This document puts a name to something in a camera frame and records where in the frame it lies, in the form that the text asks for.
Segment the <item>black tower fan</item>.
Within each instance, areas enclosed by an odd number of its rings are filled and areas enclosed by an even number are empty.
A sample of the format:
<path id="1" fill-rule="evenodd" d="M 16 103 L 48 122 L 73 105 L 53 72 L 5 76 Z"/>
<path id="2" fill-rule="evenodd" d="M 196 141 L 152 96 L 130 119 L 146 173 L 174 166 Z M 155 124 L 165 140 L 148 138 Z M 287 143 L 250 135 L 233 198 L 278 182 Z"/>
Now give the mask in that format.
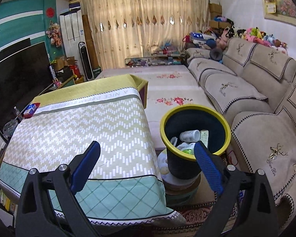
<path id="1" fill-rule="evenodd" d="M 79 52 L 80 52 L 81 63 L 82 63 L 82 67 L 83 67 L 83 70 L 84 70 L 86 80 L 87 81 L 93 80 L 93 71 L 92 71 L 92 67 L 91 67 L 91 64 L 90 64 L 86 43 L 85 42 L 79 42 L 78 43 L 78 49 L 79 49 Z"/>

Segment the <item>white standing air conditioner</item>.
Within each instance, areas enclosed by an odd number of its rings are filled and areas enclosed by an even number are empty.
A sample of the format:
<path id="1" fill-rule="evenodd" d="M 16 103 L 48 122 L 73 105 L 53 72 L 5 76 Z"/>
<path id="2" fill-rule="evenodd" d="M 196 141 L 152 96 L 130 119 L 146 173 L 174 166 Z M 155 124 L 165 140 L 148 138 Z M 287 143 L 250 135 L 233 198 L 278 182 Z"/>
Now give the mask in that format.
<path id="1" fill-rule="evenodd" d="M 59 18 L 66 57 L 74 57 L 80 73 L 85 75 L 78 46 L 80 42 L 85 42 L 82 11 L 74 8 L 60 14 Z"/>

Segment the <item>black flat screen television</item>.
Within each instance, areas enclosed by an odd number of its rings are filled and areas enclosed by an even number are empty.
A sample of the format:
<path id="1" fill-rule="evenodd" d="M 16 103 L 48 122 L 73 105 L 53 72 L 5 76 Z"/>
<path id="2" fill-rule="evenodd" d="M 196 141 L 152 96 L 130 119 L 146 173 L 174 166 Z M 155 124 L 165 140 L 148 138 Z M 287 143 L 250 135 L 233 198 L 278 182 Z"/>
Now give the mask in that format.
<path id="1" fill-rule="evenodd" d="M 53 83 L 44 42 L 24 48 L 0 61 L 0 131 Z"/>

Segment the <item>floral floor mattress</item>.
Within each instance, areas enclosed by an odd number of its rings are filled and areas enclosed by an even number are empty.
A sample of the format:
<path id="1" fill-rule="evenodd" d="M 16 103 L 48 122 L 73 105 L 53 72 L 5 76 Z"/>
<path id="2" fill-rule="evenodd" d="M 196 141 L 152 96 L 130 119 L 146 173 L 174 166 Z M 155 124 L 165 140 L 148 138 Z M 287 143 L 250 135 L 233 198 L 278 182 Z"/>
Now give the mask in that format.
<path id="1" fill-rule="evenodd" d="M 160 137 L 160 121 L 169 110 L 187 104 L 214 109 L 195 77 L 183 65 L 107 69 L 97 78 L 124 74 L 132 74 L 148 81 L 145 114 L 156 151 L 165 148 Z"/>

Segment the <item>green white bottle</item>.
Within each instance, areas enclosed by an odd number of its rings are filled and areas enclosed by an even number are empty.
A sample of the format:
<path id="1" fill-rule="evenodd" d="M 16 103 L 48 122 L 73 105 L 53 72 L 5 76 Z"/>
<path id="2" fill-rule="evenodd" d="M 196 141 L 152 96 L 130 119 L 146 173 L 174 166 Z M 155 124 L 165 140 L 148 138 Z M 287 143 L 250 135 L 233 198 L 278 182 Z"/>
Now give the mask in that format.
<path id="1" fill-rule="evenodd" d="M 183 147 L 181 148 L 181 151 L 184 153 L 187 153 L 189 155 L 194 155 L 194 147 L 195 147 L 195 142 L 192 143 L 184 143 Z"/>

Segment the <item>white tissue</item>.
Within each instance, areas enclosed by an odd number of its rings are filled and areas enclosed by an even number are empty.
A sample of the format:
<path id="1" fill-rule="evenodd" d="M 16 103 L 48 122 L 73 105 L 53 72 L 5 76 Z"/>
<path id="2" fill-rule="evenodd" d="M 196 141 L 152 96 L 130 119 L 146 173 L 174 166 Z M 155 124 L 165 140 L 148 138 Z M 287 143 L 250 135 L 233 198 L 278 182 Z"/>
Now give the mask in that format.
<path id="1" fill-rule="evenodd" d="M 178 141 L 178 138 L 174 136 L 174 137 L 171 138 L 170 143 L 171 143 L 174 147 L 176 147 L 176 146 L 177 146 L 177 141 Z"/>

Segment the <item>white green paper box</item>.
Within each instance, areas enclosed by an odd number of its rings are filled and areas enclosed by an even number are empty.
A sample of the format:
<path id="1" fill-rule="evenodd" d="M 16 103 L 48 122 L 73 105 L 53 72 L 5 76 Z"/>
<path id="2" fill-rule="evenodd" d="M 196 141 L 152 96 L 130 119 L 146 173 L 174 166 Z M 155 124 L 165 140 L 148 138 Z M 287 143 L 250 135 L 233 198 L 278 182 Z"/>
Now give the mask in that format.
<path id="1" fill-rule="evenodd" d="M 205 147 L 208 147 L 208 139 L 209 139 L 209 131 L 202 130 L 200 132 L 200 140 L 205 145 Z"/>

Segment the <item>black yellow-rimmed trash bin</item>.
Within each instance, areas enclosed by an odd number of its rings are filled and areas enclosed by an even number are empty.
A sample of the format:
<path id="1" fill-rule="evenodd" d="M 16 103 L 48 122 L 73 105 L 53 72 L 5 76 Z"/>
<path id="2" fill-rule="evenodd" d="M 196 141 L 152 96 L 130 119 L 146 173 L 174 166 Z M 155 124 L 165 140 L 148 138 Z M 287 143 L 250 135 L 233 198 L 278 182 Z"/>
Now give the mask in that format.
<path id="1" fill-rule="evenodd" d="M 231 131 L 225 118 L 218 112 L 202 105 L 183 105 L 168 111 L 160 122 L 160 136 L 166 146 L 170 173 L 178 179 L 188 180 L 199 175 L 201 168 L 194 155 L 180 151 L 171 144 L 176 137 L 186 131 L 208 131 L 208 150 L 221 156 L 231 141 Z"/>

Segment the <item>glass bowl ashtray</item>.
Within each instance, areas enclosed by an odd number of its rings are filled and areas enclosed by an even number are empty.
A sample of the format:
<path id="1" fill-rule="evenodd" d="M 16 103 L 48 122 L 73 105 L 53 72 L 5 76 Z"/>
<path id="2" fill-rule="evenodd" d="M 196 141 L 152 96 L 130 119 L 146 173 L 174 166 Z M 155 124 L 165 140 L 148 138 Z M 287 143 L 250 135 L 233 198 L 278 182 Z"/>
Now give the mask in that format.
<path id="1" fill-rule="evenodd" d="M 19 122 L 16 119 L 12 119 L 8 123 L 6 123 L 2 129 L 3 136 L 6 139 L 10 139 L 13 136 L 18 124 Z"/>

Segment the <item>pile of plush toys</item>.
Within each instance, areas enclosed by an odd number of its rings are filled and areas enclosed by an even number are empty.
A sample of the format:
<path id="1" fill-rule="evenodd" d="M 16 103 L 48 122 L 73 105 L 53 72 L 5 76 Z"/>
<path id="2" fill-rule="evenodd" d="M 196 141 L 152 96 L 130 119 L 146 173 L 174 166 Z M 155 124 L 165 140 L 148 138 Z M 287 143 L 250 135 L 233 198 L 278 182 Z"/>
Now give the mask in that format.
<path id="1" fill-rule="evenodd" d="M 186 49 L 186 63 L 189 65 L 194 59 L 209 59 L 214 62 L 223 63 L 223 58 L 230 58 L 243 65 L 246 57 L 244 52 L 251 54 L 255 46 L 259 46 L 264 51 L 270 52 L 270 57 L 274 54 L 287 55 L 287 44 L 276 39 L 273 34 L 267 34 L 258 27 L 248 29 L 235 29 L 234 25 L 226 27 L 222 35 L 216 40 L 207 39 L 206 45 L 212 47 L 188 48 Z"/>

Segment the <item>cream curtains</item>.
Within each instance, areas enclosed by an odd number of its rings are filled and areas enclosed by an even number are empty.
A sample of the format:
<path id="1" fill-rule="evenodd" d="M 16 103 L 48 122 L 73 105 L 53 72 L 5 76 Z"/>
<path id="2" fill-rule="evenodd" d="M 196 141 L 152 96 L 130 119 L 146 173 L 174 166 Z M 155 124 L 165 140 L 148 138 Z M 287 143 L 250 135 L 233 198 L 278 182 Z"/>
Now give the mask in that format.
<path id="1" fill-rule="evenodd" d="M 183 38 L 207 24 L 209 0 L 80 0 L 102 70 L 125 66 L 166 43 L 182 50 Z"/>

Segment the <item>teal plastic stool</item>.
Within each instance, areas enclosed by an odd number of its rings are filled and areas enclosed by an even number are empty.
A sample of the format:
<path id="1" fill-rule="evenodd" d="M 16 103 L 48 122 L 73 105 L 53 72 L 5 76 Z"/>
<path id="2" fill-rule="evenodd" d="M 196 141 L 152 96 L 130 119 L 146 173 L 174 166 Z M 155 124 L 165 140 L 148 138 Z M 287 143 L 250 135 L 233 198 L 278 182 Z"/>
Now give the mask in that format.
<path id="1" fill-rule="evenodd" d="M 164 183 L 167 206 L 173 207 L 188 203 L 196 194 L 200 181 L 201 176 L 199 175 L 193 184 L 188 187 L 175 187 L 171 186 L 169 183 Z"/>

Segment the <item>red tissue box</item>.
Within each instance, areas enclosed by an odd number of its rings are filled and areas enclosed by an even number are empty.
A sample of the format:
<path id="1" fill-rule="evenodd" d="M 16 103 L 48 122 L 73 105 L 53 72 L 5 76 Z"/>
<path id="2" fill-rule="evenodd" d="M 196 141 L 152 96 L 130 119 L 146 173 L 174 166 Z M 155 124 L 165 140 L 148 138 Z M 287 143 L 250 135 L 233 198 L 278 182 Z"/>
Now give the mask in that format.
<path id="1" fill-rule="evenodd" d="M 39 107 L 40 103 L 32 103 L 28 105 L 23 113 L 24 119 L 31 118 Z"/>

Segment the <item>framed flower painting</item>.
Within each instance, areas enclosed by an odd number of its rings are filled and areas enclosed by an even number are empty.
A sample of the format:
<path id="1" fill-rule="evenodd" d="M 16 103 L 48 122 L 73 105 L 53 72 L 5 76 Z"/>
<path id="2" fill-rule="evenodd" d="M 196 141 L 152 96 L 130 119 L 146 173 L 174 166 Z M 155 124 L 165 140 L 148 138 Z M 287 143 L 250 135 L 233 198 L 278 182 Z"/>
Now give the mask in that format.
<path id="1" fill-rule="evenodd" d="M 292 0 L 262 0 L 264 18 L 296 26 L 296 5 Z"/>

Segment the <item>white pill bottle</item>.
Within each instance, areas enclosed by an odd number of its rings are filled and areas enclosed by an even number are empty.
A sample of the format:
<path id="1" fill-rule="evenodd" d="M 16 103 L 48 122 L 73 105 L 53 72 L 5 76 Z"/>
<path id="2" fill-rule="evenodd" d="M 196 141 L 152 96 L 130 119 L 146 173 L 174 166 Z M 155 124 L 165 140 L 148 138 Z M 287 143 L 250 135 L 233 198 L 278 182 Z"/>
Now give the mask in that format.
<path id="1" fill-rule="evenodd" d="M 182 142 L 198 142 L 200 140 L 201 133 L 199 130 L 184 131 L 180 134 L 180 140 Z"/>

